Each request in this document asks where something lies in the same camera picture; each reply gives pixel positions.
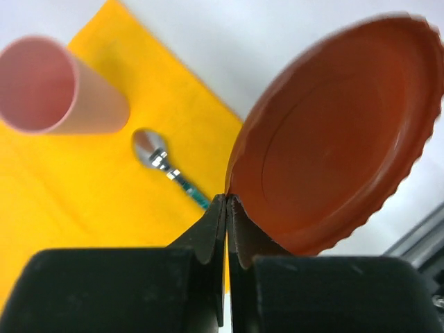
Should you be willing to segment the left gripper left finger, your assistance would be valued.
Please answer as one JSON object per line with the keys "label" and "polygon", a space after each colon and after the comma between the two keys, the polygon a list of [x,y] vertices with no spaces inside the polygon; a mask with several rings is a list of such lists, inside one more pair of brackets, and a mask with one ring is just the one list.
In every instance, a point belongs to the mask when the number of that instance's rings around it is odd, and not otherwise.
{"label": "left gripper left finger", "polygon": [[223,325],[226,198],[169,246],[36,253],[2,332],[217,332]]}

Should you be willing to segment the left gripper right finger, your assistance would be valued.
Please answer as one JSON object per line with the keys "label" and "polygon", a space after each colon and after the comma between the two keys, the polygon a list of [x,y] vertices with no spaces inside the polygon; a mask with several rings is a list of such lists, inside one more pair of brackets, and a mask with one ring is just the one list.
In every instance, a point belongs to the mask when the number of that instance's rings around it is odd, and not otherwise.
{"label": "left gripper right finger", "polygon": [[234,332],[442,332],[426,279],[387,256],[294,256],[227,199]]}

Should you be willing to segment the spoon with teal handle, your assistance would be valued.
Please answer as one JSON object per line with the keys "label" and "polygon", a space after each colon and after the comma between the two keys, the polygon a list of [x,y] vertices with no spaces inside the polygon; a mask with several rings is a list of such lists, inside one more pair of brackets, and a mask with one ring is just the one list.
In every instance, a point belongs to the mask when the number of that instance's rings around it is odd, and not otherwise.
{"label": "spoon with teal handle", "polygon": [[167,144],[159,133],[140,128],[133,133],[131,142],[135,157],[144,167],[161,171],[169,180],[176,182],[201,208],[208,209],[210,200],[206,195],[170,163]]}

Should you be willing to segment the yellow cartoon placemat cloth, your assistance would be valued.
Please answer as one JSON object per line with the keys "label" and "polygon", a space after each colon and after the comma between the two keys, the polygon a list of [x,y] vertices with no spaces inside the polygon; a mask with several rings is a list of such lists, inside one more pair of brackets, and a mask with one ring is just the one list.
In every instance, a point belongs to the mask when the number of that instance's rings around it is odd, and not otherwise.
{"label": "yellow cartoon placemat cloth", "polygon": [[203,211],[133,155],[132,133],[158,131],[171,161],[204,194],[224,190],[241,121],[118,1],[69,49],[128,98],[110,135],[25,135],[1,126],[1,301],[48,248],[165,246]]}

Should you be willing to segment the red plastic plate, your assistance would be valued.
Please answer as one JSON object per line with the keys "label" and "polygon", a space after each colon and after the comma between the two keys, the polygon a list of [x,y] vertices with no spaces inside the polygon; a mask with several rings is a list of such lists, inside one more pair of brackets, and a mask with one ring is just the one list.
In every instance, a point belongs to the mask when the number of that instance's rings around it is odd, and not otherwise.
{"label": "red plastic plate", "polygon": [[275,243],[316,255],[410,174],[443,98],[443,45],[421,17],[381,16],[300,54],[245,120],[225,190]]}

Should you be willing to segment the pink plastic cup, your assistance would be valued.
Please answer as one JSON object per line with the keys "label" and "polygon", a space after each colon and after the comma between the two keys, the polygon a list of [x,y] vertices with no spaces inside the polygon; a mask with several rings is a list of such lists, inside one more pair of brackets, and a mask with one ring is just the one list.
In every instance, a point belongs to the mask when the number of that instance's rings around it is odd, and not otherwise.
{"label": "pink plastic cup", "polygon": [[28,134],[101,134],[130,116],[125,96],[71,51],[31,35],[1,51],[1,120]]}

